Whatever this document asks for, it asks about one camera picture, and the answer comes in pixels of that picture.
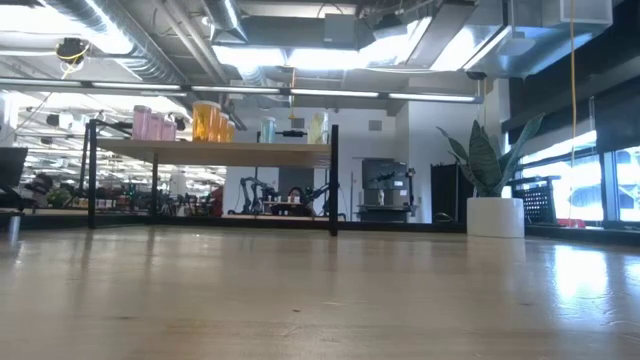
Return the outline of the wooden shelf black frame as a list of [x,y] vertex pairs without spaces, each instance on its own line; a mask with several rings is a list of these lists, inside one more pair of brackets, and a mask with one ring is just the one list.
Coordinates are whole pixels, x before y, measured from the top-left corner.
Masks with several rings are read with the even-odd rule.
[[100,126],[128,135],[127,128],[92,119],[86,125],[81,179],[88,182],[88,227],[96,227],[97,151],[110,151],[152,165],[150,218],[158,219],[159,166],[307,167],[329,171],[328,231],[338,235],[339,127],[331,127],[329,144],[215,143],[189,141],[99,139]]

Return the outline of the white plant pot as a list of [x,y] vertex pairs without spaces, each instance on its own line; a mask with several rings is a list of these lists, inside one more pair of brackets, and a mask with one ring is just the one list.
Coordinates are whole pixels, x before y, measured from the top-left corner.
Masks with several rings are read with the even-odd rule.
[[476,237],[523,238],[523,200],[498,197],[468,198],[467,234]]

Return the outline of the black cabinet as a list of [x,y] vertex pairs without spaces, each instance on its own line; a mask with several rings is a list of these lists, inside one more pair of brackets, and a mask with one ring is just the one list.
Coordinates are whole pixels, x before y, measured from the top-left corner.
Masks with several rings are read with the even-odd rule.
[[473,185],[464,177],[460,166],[431,166],[431,210],[434,223],[467,221],[467,199],[473,195]]

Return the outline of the grey machine on stand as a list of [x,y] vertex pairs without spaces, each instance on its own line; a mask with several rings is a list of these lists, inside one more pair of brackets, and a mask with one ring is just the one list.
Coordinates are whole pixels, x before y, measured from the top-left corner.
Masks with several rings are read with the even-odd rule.
[[384,158],[362,160],[361,222],[407,223],[416,212],[415,169],[405,162]]

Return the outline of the silver ceiling pipe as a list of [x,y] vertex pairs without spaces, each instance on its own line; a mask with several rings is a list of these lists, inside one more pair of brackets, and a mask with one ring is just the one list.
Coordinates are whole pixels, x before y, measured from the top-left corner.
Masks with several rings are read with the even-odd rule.
[[400,93],[287,87],[247,87],[230,85],[178,85],[17,77],[0,77],[0,89],[96,94],[130,92],[143,96],[185,96],[187,93],[220,93],[238,95],[282,95],[294,97],[339,97],[371,100],[375,99],[462,104],[481,104],[484,102],[484,98],[480,96],[454,95],[443,93]]

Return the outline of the white ceiling unit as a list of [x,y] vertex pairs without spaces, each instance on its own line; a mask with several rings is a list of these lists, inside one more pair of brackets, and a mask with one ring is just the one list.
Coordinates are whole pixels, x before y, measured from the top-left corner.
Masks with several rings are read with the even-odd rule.
[[526,78],[613,24],[618,0],[479,0],[465,29],[476,42],[466,72]]

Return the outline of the person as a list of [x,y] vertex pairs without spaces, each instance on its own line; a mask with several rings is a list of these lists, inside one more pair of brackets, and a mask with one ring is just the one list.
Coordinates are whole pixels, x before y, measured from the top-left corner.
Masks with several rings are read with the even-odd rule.
[[313,205],[309,200],[309,197],[306,195],[306,192],[300,187],[293,187],[289,193],[288,197],[291,199],[292,205],[288,210],[291,216],[296,217],[312,217],[315,215],[315,211],[313,210]]

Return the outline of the green artificial plant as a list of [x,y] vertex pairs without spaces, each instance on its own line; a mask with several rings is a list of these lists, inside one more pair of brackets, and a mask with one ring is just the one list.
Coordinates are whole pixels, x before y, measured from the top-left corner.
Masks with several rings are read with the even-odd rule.
[[443,128],[438,127],[438,130],[449,142],[450,154],[478,196],[501,197],[502,189],[515,174],[525,144],[539,131],[544,117],[545,113],[540,113],[531,118],[516,143],[505,154],[499,152],[497,137],[490,137],[477,120],[473,121],[467,149]]

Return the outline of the black perforated crate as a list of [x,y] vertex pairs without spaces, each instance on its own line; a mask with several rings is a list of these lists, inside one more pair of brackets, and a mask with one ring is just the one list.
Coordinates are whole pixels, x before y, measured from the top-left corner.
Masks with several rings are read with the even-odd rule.
[[511,180],[511,195],[523,201],[527,224],[557,225],[553,181],[560,176],[533,176]]

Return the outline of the black flat panel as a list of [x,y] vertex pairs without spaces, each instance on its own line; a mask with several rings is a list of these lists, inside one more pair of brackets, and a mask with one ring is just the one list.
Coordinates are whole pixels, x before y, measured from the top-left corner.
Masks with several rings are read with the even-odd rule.
[[0,185],[19,185],[27,155],[27,148],[0,147]]

